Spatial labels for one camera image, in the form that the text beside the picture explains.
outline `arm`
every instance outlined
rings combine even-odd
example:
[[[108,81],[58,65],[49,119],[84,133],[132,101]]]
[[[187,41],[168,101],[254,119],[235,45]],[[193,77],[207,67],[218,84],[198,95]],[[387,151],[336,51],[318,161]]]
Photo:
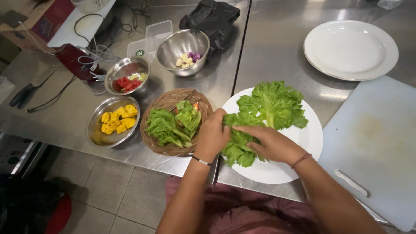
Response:
[[[225,110],[219,108],[200,127],[194,156],[212,163],[230,139],[230,128],[222,128]],[[178,190],[169,202],[156,233],[196,233],[204,209],[206,179],[210,167],[191,159]]]
[[[238,126],[261,141],[249,142],[258,154],[277,162],[295,165],[307,152],[283,134],[266,127]],[[308,194],[309,202],[321,226],[329,233],[385,234],[362,205],[313,159],[307,158],[295,167]]]

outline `black bracelet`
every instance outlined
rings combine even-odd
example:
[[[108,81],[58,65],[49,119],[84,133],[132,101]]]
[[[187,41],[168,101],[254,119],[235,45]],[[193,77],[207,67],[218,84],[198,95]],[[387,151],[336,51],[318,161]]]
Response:
[[[208,165],[208,166],[211,166],[211,165],[212,165],[212,163],[207,163],[207,162],[205,162],[205,161],[203,161],[203,160],[201,160],[201,159],[199,159],[199,158],[197,158],[197,157],[195,157],[195,156],[193,156],[193,155],[191,155],[191,157],[192,157],[193,159],[195,159],[196,161],[198,161],[198,162],[202,163],[202,164],[205,164],[205,165]]]

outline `person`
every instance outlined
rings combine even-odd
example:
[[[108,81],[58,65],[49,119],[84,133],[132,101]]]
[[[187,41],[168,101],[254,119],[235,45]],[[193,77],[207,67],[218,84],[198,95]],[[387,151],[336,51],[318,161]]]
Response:
[[[208,186],[209,165],[230,139],[222,126],[225,110],[218,108],[201,125],[195,158],[183,178],[166,183],[167,207],[157,234],[348,233],[385,234],[374,218],[302,147],[274,130],[261,126],[234,126],[258,138],[248,147],[269,160],[295,166],[309,204],[217,183]]]

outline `gray floor tile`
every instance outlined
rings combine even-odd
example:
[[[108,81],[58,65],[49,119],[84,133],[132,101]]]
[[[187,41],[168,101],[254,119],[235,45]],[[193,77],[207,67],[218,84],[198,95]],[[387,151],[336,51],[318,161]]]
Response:
[[[110,234],[155,234],[156,230],[116,216]]]
[[[98,158],[79,201],[116,214],[134,166]]]
[[[387,234],[414,234],[415,232],[402,232],[395,227],[383,225],[381,227],[387,232]]]
[[[169,175],[136,168],[117,216],[157,228],[166,208],[165,181]]]
[[[96,161],[97,156],[61,148],[45,180],[77,200]]]
[[[108,234],[115,215],[72,201],[72,214],[61,234]]]

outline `hand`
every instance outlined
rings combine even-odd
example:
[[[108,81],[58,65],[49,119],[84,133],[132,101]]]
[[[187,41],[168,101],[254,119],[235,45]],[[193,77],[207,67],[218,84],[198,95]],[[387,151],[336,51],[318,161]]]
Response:
[[[225,147],[230,140],[231,129],[222,122],[227,114],[223,108],[218,108],[199,128],[196,142],[195,157],[212,163],[215,156]]]
[[[306,150],[271,127],[234,126],[233,129],[246,132],[258,138],[261,145],[249,142],[247,146],[259,155],[272,161],[284,162],[289,166],[293,166],[307,154]]]

